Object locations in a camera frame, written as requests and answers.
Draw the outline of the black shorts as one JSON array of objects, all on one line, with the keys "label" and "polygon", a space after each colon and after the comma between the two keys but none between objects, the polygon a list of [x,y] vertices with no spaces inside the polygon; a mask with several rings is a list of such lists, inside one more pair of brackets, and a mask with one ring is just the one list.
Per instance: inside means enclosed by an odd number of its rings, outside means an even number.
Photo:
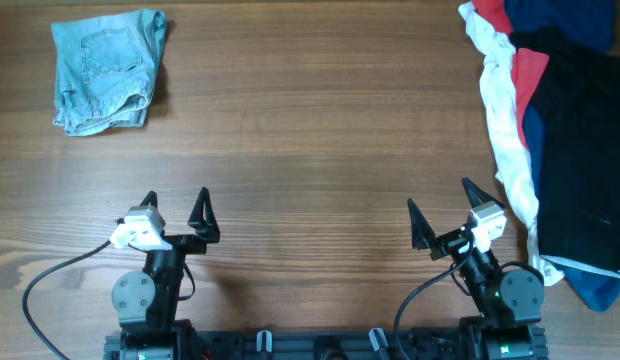
[{"label": "black shorts", "polygon": [[549,57],[531,98],[544,124],[539,252],[620,274],[620,56],[571,44],[550,27],[510,40]]}]

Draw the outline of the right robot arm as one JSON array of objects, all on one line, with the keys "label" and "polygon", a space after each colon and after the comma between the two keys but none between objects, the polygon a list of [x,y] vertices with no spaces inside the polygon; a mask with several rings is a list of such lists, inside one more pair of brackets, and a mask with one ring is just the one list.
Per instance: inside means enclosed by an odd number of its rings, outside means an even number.
[{"label": "right robot arm", "polygon": [[[398,351],[404,359],[545,359],[545,333],[537,326],[544,278],[526,263],[498,262],[490,246],[505,230],[504,205],[469,178],[461,183],[471,205],[467,220],[442,235],[434,232],[414,200],[407,200],[412,247],[428,250],[434,261],[448,257],[451,264],[400,305],[393,324]],[[478,314],[461,318],[456,328],[441,334],[412,330],[410,348],[405,349],[399,335],[404,311],[417,295],[446,278],[472,299]]]}]

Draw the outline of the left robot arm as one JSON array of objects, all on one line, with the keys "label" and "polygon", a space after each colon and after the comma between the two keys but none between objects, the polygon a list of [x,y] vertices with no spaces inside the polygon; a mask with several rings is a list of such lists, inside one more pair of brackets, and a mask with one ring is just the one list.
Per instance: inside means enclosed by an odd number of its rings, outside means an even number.
[{"label": "left robot arm", "polygon": [[143,269],[121,276],[112,290],[121,333],[109,336],[105,359],[195,360],[211,359],[213,353],[188,320],[178,320],[182,280],[192,273],[188,255],[204,255],[207,246],[220,241],[220,230],[211,206],[209,190],[197,196],[188,225],[192,233],[167,235],[158,211],[158,197],[149,192],[140,205],[117,220],[110,242],[118,249],[132,247],[145,254]]}]

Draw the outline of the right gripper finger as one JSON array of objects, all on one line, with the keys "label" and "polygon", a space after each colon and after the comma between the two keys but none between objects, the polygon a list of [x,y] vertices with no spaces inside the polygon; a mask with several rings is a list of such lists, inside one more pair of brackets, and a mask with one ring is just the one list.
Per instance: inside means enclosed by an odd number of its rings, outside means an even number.
[{"label": "right gripper finger", "polygon": [[464,188],[465,194],[472,208],[475,208],[475,207],[478,207],[484,204],[488,204],[490,202],[494,202],[496,205],[498,205],[502,209],[505,208],[505,205],[502,202],[500,202],[498,199],[494,198],[490,194],[483,191],[468,177],[463,177],[461,179],[461,184]]},{"label": "right gripper finger", "polygon": [[412,247],[417,250],[429,249],[436,235],[412,198],[407,200],[411,226]]}]

